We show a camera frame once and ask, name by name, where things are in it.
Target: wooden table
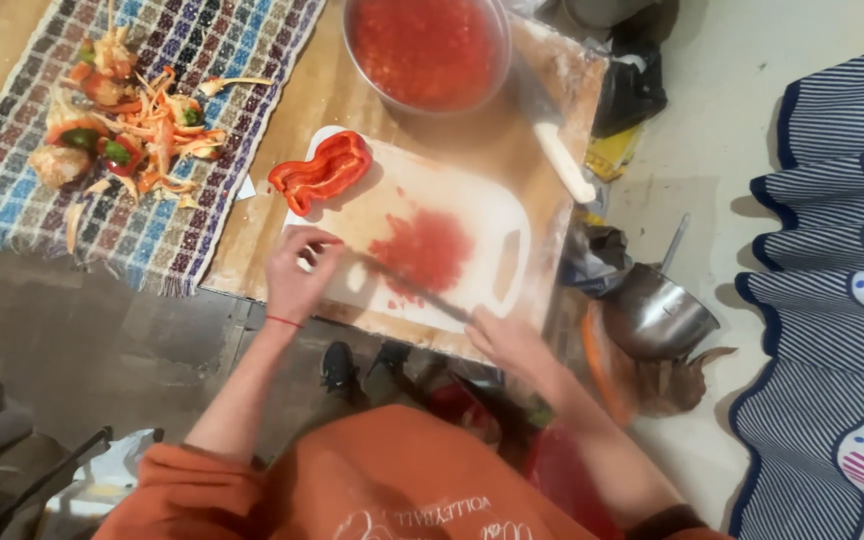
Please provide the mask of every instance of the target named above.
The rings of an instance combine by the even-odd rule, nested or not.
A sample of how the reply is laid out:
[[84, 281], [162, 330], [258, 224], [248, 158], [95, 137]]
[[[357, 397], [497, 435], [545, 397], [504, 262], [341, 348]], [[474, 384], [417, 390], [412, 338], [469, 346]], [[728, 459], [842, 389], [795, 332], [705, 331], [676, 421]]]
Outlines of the wooden table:
[[[49, 0], [0, 0], [0, 89]], [[546, 320], [572, 201], [539, 148], [517, 104], [515, 77], [474, 114], [448, 120], [406, 116], [386, 108], [356, 71], [342, 36], [344, 0], [330, 0], [285, 86], [259, 146], [250, 176], [258, 195], [236, 202], [211, 267], [206, 289], [265, 301], [263, 258], [282, 230], [284, 199], [267, 193], [275, 164], [302, 159], [319, 128], [338, 124], [427, 158], [469, 169], [506, 185], [532, 226], [522, 294], [514, 312], [537, 328]], [[560, 138], [573, 157], [585, 153], [606, 60], [577, 43], [521, 19], [513, 40], [545, 82], [566, 117]], [[470, 360], [481, 360], [462, 334], [416, 325], [348, 305], [325, 302], [319, 317], [373, 334]]]

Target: ruffled curtain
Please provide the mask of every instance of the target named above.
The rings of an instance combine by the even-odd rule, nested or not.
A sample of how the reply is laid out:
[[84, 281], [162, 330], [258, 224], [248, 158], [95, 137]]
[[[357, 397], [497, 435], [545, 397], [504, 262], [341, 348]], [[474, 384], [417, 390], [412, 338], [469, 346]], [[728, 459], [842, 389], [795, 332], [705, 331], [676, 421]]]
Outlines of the ruffled curtain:
[[751, 454], [729, 533], [864, 538], [864, 55], [790, 84], [777, 129], [784, 170], [750, 184], [782, 223], [752, 243], [771, 272], [735, 278], [771, 360], [729, 411]]

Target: tomato sauce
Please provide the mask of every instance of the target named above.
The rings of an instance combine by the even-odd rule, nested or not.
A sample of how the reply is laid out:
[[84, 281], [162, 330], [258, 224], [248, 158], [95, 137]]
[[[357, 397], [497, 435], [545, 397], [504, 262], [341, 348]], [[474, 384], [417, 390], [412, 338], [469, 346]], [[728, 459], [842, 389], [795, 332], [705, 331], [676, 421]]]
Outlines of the tomato sauce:
[[[455, 215], [420, 208], [411, 221], [386, 214], [391, 227], [387, 240], [372, 240], [368, 252], [403, 278], [417, 286], [441, 294], [459, 284], [462, 265], [473, 254], [469, 238]], [[409, 302], [422, 299], [407, 287], [386, 279], [389, 288]]]
[[395, 100], [458, 111], [492, 86], [498, 30], [475, 0], [361, 0], [352, 16], [355, 60]]

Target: metal bowl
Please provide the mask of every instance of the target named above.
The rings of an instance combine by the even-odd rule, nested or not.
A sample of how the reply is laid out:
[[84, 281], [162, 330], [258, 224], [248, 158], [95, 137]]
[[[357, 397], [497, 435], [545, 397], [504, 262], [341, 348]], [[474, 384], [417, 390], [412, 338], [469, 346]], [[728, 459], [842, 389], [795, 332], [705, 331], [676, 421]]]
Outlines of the metal bowl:
[[636, 361], [678, 360], [719, 329], [699, 300], [640, 262], [603, 299], [608, 337]]
[[345, 39], [345, 50], [348, 51], [348, 55], [352, 57], [352, 63], [355, 65], [355, 68], [359, 70], [359, 74], [362, 75], [362, 78], [368, 81], [368, 84], [376, 92], [378, 92], [378, 95], [382, 97], [383, 101], [395, 107], [396, 109], [399, 109], [400, 111], [411, 113], [413, 115], [426, 115], [436, 117], [445, 117], [474, 111], [488, 103], [489, 100], [491, 100], [492, 98], [494, 98], [498, 93], [499, 89], [502, 88], [502, 85], [505, 83], [506, 78], [509, 76], [509, 69], [512, 65], [512, 32], [509, 30], [509, 20], [505, 14], [505, 7], [502, 6], [500, 0], [473, 1], [486, 14], [486, 16], [493, 21], [492, 30], [494, 32], [495, 42], [498, 45], [498, 49], [496, 51], [498, 69], [495, 71], [495, 79], [492, 81], [491, 87], [485, 94], [483, 94], [482, 99], [479, 100], [478, 103], [473, 104], [472, 106], [467, 106], [466, 108], [461, 108], [457, 110], [425, 110], [411, 104], [402, 103], [401, 101], [390, 96], [389, 94], [382, 91], [381, 88], [376, 86], [376, 84], [372, 82], [372, 80], [369, 79], [369, 77], [366, 75], [365, 71], [362, 70], [362, 66], [359, 65], [359, 60], [356, 59], [355, 53], [353, 51], [353, 44], [351, 38], [353, 30], [353, 13], [355, 12], [355, 6], [358, 4], [359, 0], [346, 0], [345, 2], [345, 10], [342, 13], [342, 33], [344, 34]]

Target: hand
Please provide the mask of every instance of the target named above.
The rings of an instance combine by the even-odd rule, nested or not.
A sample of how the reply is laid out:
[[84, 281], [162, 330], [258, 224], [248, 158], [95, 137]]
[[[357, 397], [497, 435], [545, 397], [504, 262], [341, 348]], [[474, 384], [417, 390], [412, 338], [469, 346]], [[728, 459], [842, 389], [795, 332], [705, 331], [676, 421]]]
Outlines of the hand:
[[514, 317], [499, 319], [482, 305], [472, 311], [465, 335], [495, 367], [533, 386], [550, 365], [559, 365], [531, 325]]
[[[316, 227], [290, 225], [265, 259], [266, 315], [302, 324], [315, 310], [346, 246]], [[311, 272], [299, 266], [305, 259]]]

